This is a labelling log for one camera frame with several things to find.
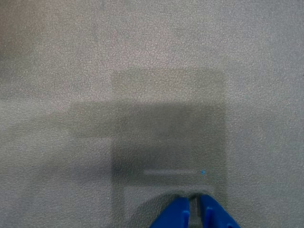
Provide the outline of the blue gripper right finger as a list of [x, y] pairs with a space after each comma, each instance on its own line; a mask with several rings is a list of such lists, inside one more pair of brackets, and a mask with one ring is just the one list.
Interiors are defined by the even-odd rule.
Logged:
[[240, 228], [240, 225], [210, 195], [199, 197], [199, 207], [203, 228]]

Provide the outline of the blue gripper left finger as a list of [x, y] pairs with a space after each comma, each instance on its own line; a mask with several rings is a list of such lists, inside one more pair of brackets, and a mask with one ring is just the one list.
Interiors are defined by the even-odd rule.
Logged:
[[188, 198], [175, 198], [150, 225], [150, 228], [188, 228], [190, 202]]

